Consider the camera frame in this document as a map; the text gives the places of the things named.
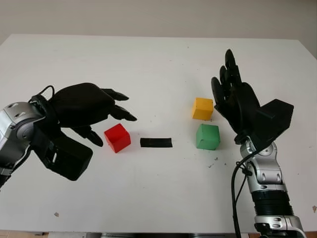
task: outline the black glove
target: black glove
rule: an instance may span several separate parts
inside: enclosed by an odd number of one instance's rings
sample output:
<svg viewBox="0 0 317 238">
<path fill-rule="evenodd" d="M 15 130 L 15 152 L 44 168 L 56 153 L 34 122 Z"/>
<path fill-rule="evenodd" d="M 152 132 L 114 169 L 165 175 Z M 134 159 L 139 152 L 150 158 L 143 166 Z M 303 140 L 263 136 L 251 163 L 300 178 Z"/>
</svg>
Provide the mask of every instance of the black glove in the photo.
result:
<svg viewBox="0 0 317 238">
<path fill-rule="evenodd" d="M 127 110 L 115 104 L 115 100 L 129 98 L 112 89 L 101 89 L 92 83 L 81 83 L 59 90 L 49 100 L 54 108 L 60 127 L 69 127 L 98 146 L 101 138 L 91 130 L 90 125 L 108 118 L 137 120 Z"/>
</svg>

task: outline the black cable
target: black cable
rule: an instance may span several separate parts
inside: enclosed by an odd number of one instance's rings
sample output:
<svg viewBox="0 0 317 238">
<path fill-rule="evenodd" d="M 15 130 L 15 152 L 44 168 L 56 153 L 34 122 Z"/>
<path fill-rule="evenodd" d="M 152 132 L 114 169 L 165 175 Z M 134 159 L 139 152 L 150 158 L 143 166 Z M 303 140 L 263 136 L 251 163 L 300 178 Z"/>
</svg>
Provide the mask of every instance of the black cable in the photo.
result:
<svg viewBox="0 0 317 238">
<path fill-rule="evenodd" d="M 241 238 L 241 232 L 240 232 L 240 227 L 239 227 L 239 222 L 238 222 L 238 214 L 237 214 L 237 202 L 236 202 L 236 195 L 235 195 L 235 189 L 234 189 L 234 184 L 235 184 L 235 179 L 236 175 L 238 172 L 238 169 L 252 156 L 256 155 L 259 153 L 261 150 L 256 150 L 250 155 L 247 155 L 244 157 L 239 163 L 237 163 L 236 167 L 234 168 L 232 172 L 232 177 L 231 177 L 231 200 L 232 200 L 232 217 L 233 217 L 233 224 L 234 224 L 234 231 L 236 233 L 237 238 Z"/>
<path fill-rule="evenodd" d="M 46 86 L 41 92 L 39 92 L 39 94 L 44 93 L 48 88 L 52 89 L 52 96 L 54 96 L 55 95 L 55 89 L 54 89 L 54 87 L 52 85 Z"/>
<path fill-rule="evenodd" d="M 31 146 L 29 146 L 29 147 L 26 149 L 25 153 L 22 155 L 20 161 L 14 166 L 14 168 L 13 168 L 13 170 L 12 170 L 12 173 L 13 173 L 14 171 L 16 171 L 16 170 L 26 161 L 26 159 L 30 156 L 31 151 L 32 151 L 32 148 L 31 148 Z"/>
<path fill-rule="evenodd" d="M 238 201 L 238 199 L 239 199 L 240 193 L 241 193 L 241 191 L 242 191 L 242 189 L 243 189 L 243 186 L 244 186 L 244 183 L 246 182 L 246 180 L 247 180 L 247 175 L 244 175 L 244 179 L 243 179 L 243 181 L 242 181 L 241 187 L 240 187 L 239 192 L 238 192 L 238 195 L 237 195 L 237 197 L 236 197 L 236 204 L 237 204 L 237 201 Z"/>
</svg>

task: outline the white table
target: white table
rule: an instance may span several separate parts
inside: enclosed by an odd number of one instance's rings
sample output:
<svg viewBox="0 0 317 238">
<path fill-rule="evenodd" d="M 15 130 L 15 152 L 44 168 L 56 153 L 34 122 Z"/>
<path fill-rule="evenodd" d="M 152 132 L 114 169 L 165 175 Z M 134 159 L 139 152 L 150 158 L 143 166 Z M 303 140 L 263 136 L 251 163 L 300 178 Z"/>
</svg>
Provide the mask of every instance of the white table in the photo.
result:
<svg viewBox="0 0 317 238">
<path fill-rule="evenodd" d="M 317 61 L 298 41 L 61 35 L 12 35 L 0 46 L 0 108 L 48 84 L 92 82 L 130 97 L 119 105 L 138 118 L 121 121 L 132 144 L 114 154 L 67 131 L 93 149 L 87 170 L 68 181 L 32 154 L 1 189 L 0 229 L 233 232 L 230 178 L 241 159 L 235 134 L 216 111 L 212 122 L 191 119 L 195 97 L 213 98 L 210 79 L 228 48 L 261 104 L 278 98 L 295 106 L 291 127 L 276 140 L 278 161 L 296 215 L 315 230 Z M 93 128 L 103 137 L 116 123 Z M 219 126 L 216 151 L 196 149 L 201 123 Z M 173 148 L 140 148 L 140 137 L 172 137 Z M 253 232 L 247 186 L 238 214 L 242 232 Z"/>
</svg>

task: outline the black rectangle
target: black rectangle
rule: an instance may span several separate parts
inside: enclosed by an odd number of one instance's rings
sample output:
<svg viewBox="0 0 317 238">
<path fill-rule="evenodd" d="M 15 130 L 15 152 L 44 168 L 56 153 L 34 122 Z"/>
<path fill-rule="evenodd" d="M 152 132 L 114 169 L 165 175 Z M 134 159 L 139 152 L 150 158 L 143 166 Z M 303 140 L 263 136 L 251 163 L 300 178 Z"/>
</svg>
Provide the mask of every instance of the black rectangle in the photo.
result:
<svg viewBox="0 0 317 238">
<path fill-rule="evenodd" d="M 170 148 L 172 145 L 172 138 L 141 138 L 141 147 L 153 148 Z"/>
</svg>

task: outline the yellow cube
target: yellow cube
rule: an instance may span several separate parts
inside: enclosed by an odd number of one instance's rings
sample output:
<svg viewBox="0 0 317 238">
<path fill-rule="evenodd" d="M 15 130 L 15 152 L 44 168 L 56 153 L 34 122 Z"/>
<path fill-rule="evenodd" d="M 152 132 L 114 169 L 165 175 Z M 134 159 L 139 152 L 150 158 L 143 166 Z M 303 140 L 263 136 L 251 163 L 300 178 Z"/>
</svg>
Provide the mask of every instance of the yellow cube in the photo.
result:
<svg viewBox="0 0 317 238">
<path fill-rule="evenodd" d="M 212 99 L 196 98 L 192 110 L 193 119 L 210 120 L 213 112 Z"/>
</svg>

